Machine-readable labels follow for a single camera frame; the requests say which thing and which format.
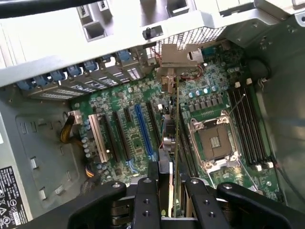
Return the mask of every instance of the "motherboard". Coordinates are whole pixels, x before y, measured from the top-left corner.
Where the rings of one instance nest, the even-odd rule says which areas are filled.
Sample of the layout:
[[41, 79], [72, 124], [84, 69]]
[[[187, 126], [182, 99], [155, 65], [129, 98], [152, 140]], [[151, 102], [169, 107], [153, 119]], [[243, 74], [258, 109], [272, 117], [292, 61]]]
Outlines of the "motherboard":
[[[277, 199], [277, 177], [243, 50], [217, 45], [203, 49], [202, 55], [201, 77], [180, 83], [180, 160], [190, 176], [212, 187], [231, 181]], [[132, 177], [146, 176], [149, 161], [157, 160], [162, 147], [164, 115], [171, 103], [155, 69], [144, 79], [72, 100], [82, 118], [87, 175], [127, 185]]]

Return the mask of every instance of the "warning label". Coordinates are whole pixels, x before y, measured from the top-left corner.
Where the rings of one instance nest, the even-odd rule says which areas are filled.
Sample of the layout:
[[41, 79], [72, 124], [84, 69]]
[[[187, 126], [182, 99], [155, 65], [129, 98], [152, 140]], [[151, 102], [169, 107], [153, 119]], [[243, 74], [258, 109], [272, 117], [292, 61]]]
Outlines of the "warning label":
[[0, 169], [0, 229], [28, 222], [12, 167]]

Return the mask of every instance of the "bolt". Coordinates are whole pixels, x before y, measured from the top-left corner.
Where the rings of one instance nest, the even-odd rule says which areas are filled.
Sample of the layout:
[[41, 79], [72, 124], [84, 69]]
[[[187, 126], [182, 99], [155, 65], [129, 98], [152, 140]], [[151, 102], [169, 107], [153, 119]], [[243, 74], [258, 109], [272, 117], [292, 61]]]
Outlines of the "bolt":
[[226, 189], [231, 189], [231, 188], [232, 188], [232, 185], [230, 185], [230, 184], [224, 184], [224, 188], [226, 188]]
[[112, 187], [119, 187], [121, 186], [119, 183], [115, 183], [114, 185], [112, 185]]
[[151, 183], [152, 180], [150, 180], [149, 178], [146, 178], [143, 182], [144, 183]]
[[199, 181], [198, 181], [198, 180], [196, 180], [196, 179], [192, 179], [192, 180], [191, 180], [191, 182], [192, 182], [194, 185], [196, 185], [196, 184], [198, 184], [198, 183], [199, 183]]

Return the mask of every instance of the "black ram slot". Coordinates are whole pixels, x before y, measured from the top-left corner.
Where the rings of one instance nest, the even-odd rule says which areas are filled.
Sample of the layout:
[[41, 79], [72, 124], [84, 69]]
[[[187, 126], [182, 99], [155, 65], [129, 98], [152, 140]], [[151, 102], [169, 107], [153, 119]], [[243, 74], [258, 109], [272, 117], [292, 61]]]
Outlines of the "black ram slot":
[[261, 163], [261, 162], [263, 162], [263, 155], [262, 155], [260, 143], [258, 140], [258, 129], [256, 128], [256, 126], [254, 124], [255, 120], [254, 120], [253, 113], [252, 113], [252, 110], [249, 105], [249, 100], [251, 100], [251, 98], [249, 97], [250, 95], [245, 91], [244, 88], [240, 89], [240, 93], [246, 95], [243, 100], [243, 104], [247, 111], [246, 115], [248, 117], [248, 124], [249, 124], [250, 130], [252, 132], [251, 137], [254, 142], [254, 151], [256, 152], [257, 162]]
[[188, 136], [188, 131], [183, 119], [183, 115], [182, 115], [182, 109], [179, 106], [179, 129], [180, 129], [180, 143], [182, 143], [183, 148], [184, 148], [184, 152], [185, 152], [185, 157], [187, 159], [187, 164], [190, 170], [190, 176], [192, 177], [198, 177], [198, 171], [197, 171], [197, 167], [196, 167], [196, 158], [195, 155], [192, 153], [192, 148], [191, 148], [191, 143], [190, 143], [190, 139]]
[[152, 123], [153, 133], [154, 133], [154, 136], [155, 136], [155, 138], [157, 140], [157, 143], [158, 143], [158, 146], [159, 146], [161, 144], [161, 137], [159, 135], [159, 129], [158, 129], [156, 118], [155, 118], [154, 113], [153, 113], [153, 106], [152, 106], [151, 102], [147, 102], [146, 107], [147, 107], [147, 110], [148, 110], [149, 119]]
[[129, 150], [129, 147], [128, 147], [128, 144], [127, 144], [126, 136], [125, 136], [125, 133], [124, 133], [124, 130], [123, 130], [123, 125], [122, 125], [121, 119], [120, 119], [120, 117], [119, 117], [119, 115], [116, 111], [114, 111], [112, 114], [113, 114], [117, 129], [118, 129], [119, 137], [122, 140], [122, 146], [123, 146], [122, 148], [123, 148], [123, 153], [124, 153], [125, 160], [130, 160], [131, 159], [131, 154], [130, 154], [130, 150]]
[[[236, 101], [236, 98], [235, 98], [235, 95], [234, 95], [234, 91], [229, 90], [228, 94], [229, 94], [229, 97], [230, 97], [230, 100], [231, 100], [232, 107], [235, 107], [237, 101]], [[244, 133], [244, 129], [241, 125], [242, 121], [241, 121], [241, 118], [240, 118], [238, 108], [235, 108], [233, 110], [233, 114], [235, 116], [235, 120], [236, 120], [236, 124], [237, 124], [238, 133], [239, 133], [239, 136], [240, 136], [240, 141], [241, 141], [244, 157], [246, 159], [247, 165], [250, 166], [250, 165], [252, 165], [252, 159], [251, 159], [251, 156], [250, 156], [250, 150], [249, 150], [248, 144], [246, 143], [246, 140], [245, 140], [245, 137], [244, 137], [245, 133]]]
[[[235, 90], [235, 96], [236, 96], [236, 101], [239, 101], [242, 98], [243, 94], [241, 93], [240, 89]], [[249, 110], [245, 106], [245, 100], [246, 100], [245, 97], [238, 104], [237, 109], [241, 113], [242, 126], [246, 133], [246, 141], [250, 148], [250, 152], [251, 152], [251, 156], [252, 156], [252, 160], [253, 160], [252, 163], [257, 164], [258, 158], [257, 158], [256, 151], [255, 151], [253, 132], [251, 131], [252, 126], [251, 126], [251, 121], [249, 120]]]
[[123, 110], [124, 110], [124, 115], [125, 115], [126, 122], [130, 123], [132, 121], [132, 117], [130, 115], [129, 108], [125, 107]]
[[[245, 92], [250, 95], [251, 94], [250, 93], [250, 88], [246, 88]], [[258, 142], [259, 142], [259, 146], [260, 146], [261, 151], [262, 151], [263, 160], [264, 161], [269, 161], [268, 156], [266, 154], [265, 147], [264, 147], [263, 138], [262, 138], [261, 132], [259, 131], [260, 127], [259, 127], [259, 124], [258, 124], [258, 117], [257, 117], [257, 113], [255, 112], [254, 103], [253, 103], [252, 99], [249, 99], [249, 106], [250, 106], [250, 109], [251, 109], [251, 113], [254, 116], [254, 125], [255, 125], [255, 128], [257, 129]]]
[[103, 120], [104, 120], [104, 125], [105, 125], [106, 132], [107, 132], [109, 140], [110, 140], [110, 145], [109, 145], [110, 152], [112, 153], [113, 158], [115, 159], [115, 161], [120, 162], [121, 158], [120, 158], [120, 155], [119, 155], [119, 150], [118, 150], [118, 147], [117, 147], [117, 143], [115, 141], [113, 131], [111, 129], [109, 117], [105, 114], [102, 117], [103, 117]]

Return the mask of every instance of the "white pci slot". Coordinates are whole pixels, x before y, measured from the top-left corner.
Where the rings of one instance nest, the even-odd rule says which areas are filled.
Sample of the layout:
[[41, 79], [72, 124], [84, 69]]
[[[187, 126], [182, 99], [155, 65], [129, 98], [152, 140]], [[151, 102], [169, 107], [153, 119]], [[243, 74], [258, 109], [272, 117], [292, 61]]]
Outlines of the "white pci slot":
[[104, 139], [101, 133], [101, 128], [99, 125], [99, 121], [97, 120], [97, 116], [96, 114], [92, 114], [89, 117], [89, 122], [91, 125], [91, 129], [93, 131], [93, 136], [94, 136], [94, 140], [97, 146], [97, 150], [99, 151], [99, 155], [101, 158], [101, 162], [107, 162], [108, 161], [108, 155], [106, 152], [106, 148], [105, 148], [105, 144], [104, 144]]

